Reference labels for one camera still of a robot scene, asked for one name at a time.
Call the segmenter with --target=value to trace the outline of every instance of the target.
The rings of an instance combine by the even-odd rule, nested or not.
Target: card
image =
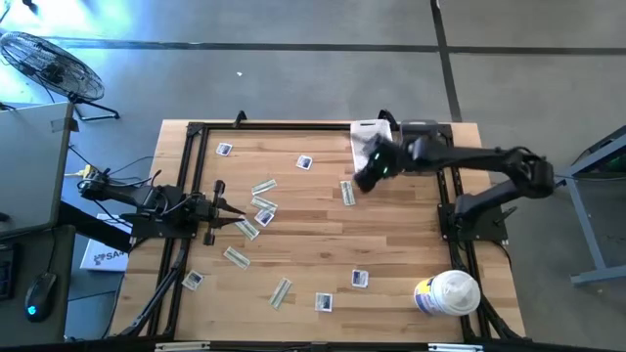
[[[261,224],[263,227],[266,227],[273,218],[274,213],[267,210],[260,210],[256,216],[254,216],[254,220],[256,220],[256,222]]]
[[[318,312],[333,312],[333,295],[330,293],[315,293],[315,310]]]
[[[311,168],[312,163],[313,163],[313,159],[310,156],[301,155],[297,159],[297,163],[295,164],[295,166],[304,170],[308,170]]]
[[[196,290],[204,280],[204,276],[202,276],[199,272],[192,270],[187,274],[185,280],[183,280],[183,286],[190,289]]]
[[[215,152],[220,155],[228,156],[232,148],[233,146],[227,143],[220,143],[219,146],[217,146],[217,150]]]
[[[352,270],[352,285],[355,287],[367,287],[369,278],[370,273],[365,270]]]

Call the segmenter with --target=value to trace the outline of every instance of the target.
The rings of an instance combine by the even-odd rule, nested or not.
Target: gray metal frame
[[[570,279],[575,286],[598,283],[618,278],[626,278],[626,265],[606,267],[600,247],[598,246],[598,241],[596,240],[596,234],[594,233],[594,229],[589,221],[591,214],[588,213],[585,208],[583,199],[581,198],[580,193],[578,192],[578,187],[576,186],[578,181],[575,179],[576,174],[593,169],[602,162],[611,159],[613,155],[618,154],[625,147],[626,135],[623,135],[562,171],[559,175],[564,177],[555,178],[555,184],[557,187],[567,186],[569,189],[574,209],[578,215],[578,221],[580,221],[583,234],[585,234],[585,240],[589,246],[591,256],[594,259],[594,264],[596,265],[596,270],[572,276]]]

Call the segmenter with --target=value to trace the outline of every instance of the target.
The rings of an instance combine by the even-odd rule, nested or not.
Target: gray desk
[[[56,247],[50,271],[58,275],[55,303],[50,317],[41,323],[26,319],[23,300],[35,276],[46,271],[52,251],[50,231],[33,232],[2,243],[18,243],[18,273],[13,299],[0,301],[0,346],[17,346],[63,342],[66,327],[67,291],[75,229],[61,226],[55,229]]]

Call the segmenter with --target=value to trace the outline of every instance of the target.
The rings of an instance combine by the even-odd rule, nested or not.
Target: gray floor
[[[437,43],[427,0],[189,0],[184,7],[166,0],[58,3],[71,16],[55,19],[55,9],[42,5],[37,21],[16,4],[0,27],[140,41]],[[620,0],[441,0],[441,7],[450,45],[626,45],[621,20],[626,4]],[[101,103],[123,116],[81,123],[81,132],[72,136],[99,166],[115,168],[152,154],[165,118],[234,118],[245,110],[253,119],[361,119],[389,109],[400,120],[451,120],[436,53],[70,50],[105,81]],[[463,120],[478,123],[487,147],[524,145],[560,169],[626,121],[626,57],[452,55],[450,60]],[[0,87],[3,102],[49,103],[43,89],[8,66],[0,66]],[[72,155],[67,169],[81,166]],[[145,176],[148,169],[145,162],[125,175]],[[64,197],[96,213],[76,195],[74,184],[66,181]],[[611,190],[601,193],[620,200]],[[591,211],[603,213],[601,200],[595,204]],[[593,269],[593,262],[568,193],[516,205],[519,211],[507,225],[528,336],[623,350],[626,282],[583,288],[569,283],[569,275]],[[599,236],[609,261],[623,264],[624,235],[604,228]],[[85,239],[76,243],[72,299],[115,289],[119,280],[77,269],[85,245]],[[111,306],[111,294],[72,301],[67,334],[100,337]],[[88,319],[80,314],[87,311]]]

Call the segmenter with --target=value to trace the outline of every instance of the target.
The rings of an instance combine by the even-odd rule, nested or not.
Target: wooden table
[[[162,124],[152,168],[153,174],[162,170],[161,184],[176,183],[189,122]],[[455,145],[480,146],[476,124],[454,123],[452,128]],[[229,156],[215,153],[220,142],[234,146]],[[198,144],[192,151],[187,192]],[[301,154],[313,157],[308,171],[295,167]],[[261,234],[250,242],[229,226],[217,232],[215,246],[193,241],[187,269],[205,277],[197,291],[183,288],[176,339],[462,340],[458,318],[428,317],[413,300],[420,280],[451,268],[448,246],[439,239],[435,178],[385,180],[370,194],[355,192],[356,205],[346,207],[339,181],[350,180],[353,171],[347,131],[211,131],[201,191],[209,194],[216,179],[224,180],[226,200],[246,211]],[[464,169],[461,176],[466,193],[490,186],[486,172]],[[257,209],[250,205],[250,188],[271,178],[278,187],[262,196],[279,208],[270,225],[262,228],[252,219]],[[222,255],[228,246],[251,260],[247,270]],[[162,247],[163,241],[149,240],[131,253],[112,333],[127,327],[153,294]],[[511,328],[523,334],[505,254],[490,242],[475,247],[486,296]],[[353,269],[370,272],[368,288],[351,286]],[[268,300],[282,277],[293,286],[276,311]],[[334,295],[332,313],[314,310],[316,292]],[[164,302],[161,325],[169,296]]]

